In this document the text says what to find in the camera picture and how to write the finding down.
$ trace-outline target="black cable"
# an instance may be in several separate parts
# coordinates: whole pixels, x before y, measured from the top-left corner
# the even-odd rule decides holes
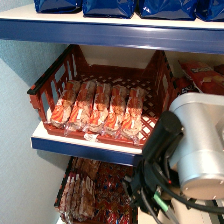
[[[152,172],[155,174],[155,176],[157,177],[157,175],[159,174],[159,171],[157,171],[155,165],[153,165]],[[179,202],[185,204],[186,206],[192,207],[194,209],[200,210],[200,211],[204,211],[204,212],[208,212],[208,213],[215,213],[215,214],[224,214],[224,208],[220,208],[220,207],[211,207],[211,206],[205,206],[205,205],[199,205],[199,204],[195,204],[192,203],[190,201],[187,201],[186,199],[180,197],[179,195],[175,194],[173,191],[171,191],[165,184],[163,184],[159,178],[157,178],[157,182],[159,184],[160,187],[162,187],[162,189],[168,193],[170,196],[172,196],[173,198],[175,198],[176,200],[178,200]]]
[[[159,219],[157,218],[157,216],[156,216],[155,212],[153,211],[151,205],[148,203],[143,188],[141,188],[141,195],[142,195],[142,200],[143,200],[143,202],[145,203],[146,208],[147,208],[147,209],[149,210],[149,212],[151,213],[152,217],[155,219],[155,221],[156,221],[158,224],[162,224],[162,223],[159,221]]]
[[[177,137],[174,139],[174,141],[170,144],[168,149],[165,152],[164,159],[163,159],[163,166],[164,166],[164,171],[166,174],[166,177],[170,179],[170,172],[168,168],[168,160],[169,158],[173,155],[174,151],[176,150],[180,140],[183,138],[183,133],[181,132]]]

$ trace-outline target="plastic basket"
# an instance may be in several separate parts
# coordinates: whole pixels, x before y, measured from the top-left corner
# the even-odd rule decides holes
[[[65,72],[59,80],[56,76],[61,67]],[[143,104],[142,131],[140,132],[140,145],[134,146],[133,142],[126,138],[114,139],[108,136],[98,136],[102,143],[141,148],[149,137],[160,114],[167,110],[171,102],[177,97],[175,78],[170,70],[164,51],[156,51],[145,69],[127,68],[109,65],[89,65],[78,45],[70,45],[52,66],[38,79],[28,90],[30,102],[37,109],[44,127],[52,135],[64,136],[64,130],[58,129],[47,123],[46,112],[42,95],[46,95],[51,112],[55,108],[56,100],[53,99],[53,88],[59,98],[64,84],[70,80],[81,81],[97,79],[102,83],[111,85],[123,85],[127,88],[140,86],[147,91]],[[71,132],[67,137],[84,139],[83,132]]]
[[[74,157],[70,158],[60,189],[58,191],[58,195],[54,203],[54,207],[57,212],[59,212],[60,202],[62,199],[62,195],[65,189],[68,176],[70,172],[73,172],[71,169],[73,158]],[[125,175],[131,176],[132,172],[133,169],[130,166],[101,162],[101,165],[99,167],[96,176],[96,180],[94,181],[96,186],[95,215],[92,219],[87,219],[86,221],[83,222],[79,222],[78,220],[74,219],[73,224],[109,223],[108,221],[109,217],[107,217],[107,210],[110,210],[111,212],[115,213],[117,213],[117,211],[119,210],[120,215],[125,214],[130,224],[137,224],[137,208],[131,208],[129,206],[128,195],[126,195],[121,182],[121,180],[123,180]]]

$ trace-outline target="white shelf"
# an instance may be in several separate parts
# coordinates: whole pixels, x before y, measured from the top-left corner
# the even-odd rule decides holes
[[[155,27],[176,27],[176,28],[200,28],[200,29],[224,29],[224,23],[220,22],[203,22],[196,19],[195,21],[171,21],[171,20],[154,20],[141,19],[134,13],[131,19],[116,18],[85,18],[83,12],[75,14],[49,14],[37,13],[34,4],[14,8],[0,13],[1,19],[16,20],[33,20],[33,21],[52,21],[52,22],[74,22],[74,23],[99,23],[99,24],[125,24],[125,25],[142,25]]]
[[[42,122],[31,136],[31,145],[34,149],[125,165],[137,165],[142,158],[141,149],[49,135]]]

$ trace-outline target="snack bag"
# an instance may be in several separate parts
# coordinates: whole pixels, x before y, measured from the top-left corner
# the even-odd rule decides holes
[[[196,8],[197,17],[204,21],[224,21],[223,0],[198,0]]]
[[[59,98],[55,109],[51,115],[51,124],[57,128],[63,128],[68,121],[72,106],[75,102],[76,95],[80,89],[80,82],[68,81],[65,85],[65,89],[62,96]]]
[[[186,77],[181,77],[175,80],[177,87],[179,89],[179,95],[191,92],[198,92],[195,88],[192,80],[187,79]]]
[[[145,90],[140,87],[132,88],[130,91],[124,121],[121,127],[121,134],[139,144],[138,134],[142,130],[141,114]]]
[[[82,0],[34,0],[37,12],[68,13],[82,9]]]
[[[82,175],[80,171],[78,171],[75,177],[75,185],[74,185],[74,190],[73,190],[73,195],[71,200],[71,209],[70,209],[70,212],[73,218],[76,220],[84,219],[84,216],[79,215],[79,207],[81,204],[81,193],[82,193],[81,184],[82,184]]]
[[[66,124],[65,135],[69,131],[81,131],[89,122],[95,89],[96,83],[94,81],[87,81],[81,85],[71,116]]]
[[[82,197],[79,207],[79,214],[85,218],[93,218],[95,210],[95,184],[88,177],[84,177],[82,180]]]
[[[65,219],[66,219],[67,223],[72,223],[73,217],[72,217],[72,213],[71,213],[71,201],[72,201],[72,195],[73,195],[74,186],[75,186],[76,174],[70,173],[69,176],[71,178],[71,182],[70,182],[70,186],[69,186],[68,193],[66,196]]]
[[[107,121],[104,125],[104,133],[117,137],[117,132],[123,122],[128,90],[124,86],[116,85],[112,89],[112,97],[110,100],[110,110]]]
[[[110,103],[111,85],[97,82],[96,95],[93,105],[93,112],[90,117],[86,131],[101,133],[104,122],[108,116],[108,107]]]
[[[96,174],[98,172],[100,163],[100,161],[96,161],[93,159],[84,159],[81,170],[85,172],[91,180],[94,181],[96,179]]]
[[[224,95],[224,77],[203,62],[181,63],[185,76],[203,93]]]

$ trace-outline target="brown package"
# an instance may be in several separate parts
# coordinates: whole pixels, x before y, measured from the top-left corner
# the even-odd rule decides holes
[[[95,210],[95,184],[88,177],[84,177],[82,180],[82,197],[79,207],[79,214],[86,218],[94,217]]]
[[[71,116],[66,125],[65,135],[67,135],[69,131],[81,131],[84,126],[89,123],[95,89],[96,83],[94,81],[87,81],[81,85]]]
[[[141,114],[144,97],[144,89],[140,87],[131,89],[121,128],[121,134],[126,138],[134,140],[142,130]]]
[[[88,130],[101,134],[104,122],[108,116],[110,94],[110,84],[97,82],[93,112],[90,117],[89,125],[87,128]]]
[[[65,85],[65,89],[62,96],[59,98],[55,109],[51,115],[51,123],[57,128],[63,128],[68,121],[72,112],[72,106],[75,102],[76,95],[80,89],[80,82],[68,81]]]
[[[126,97],[128,90],[124,86],[116,85],[112,89],[112,97],[110,101],[110,111],[104,126],[105,134],[116,137],[117,131],[123,122],[124,112],[126,108]]]

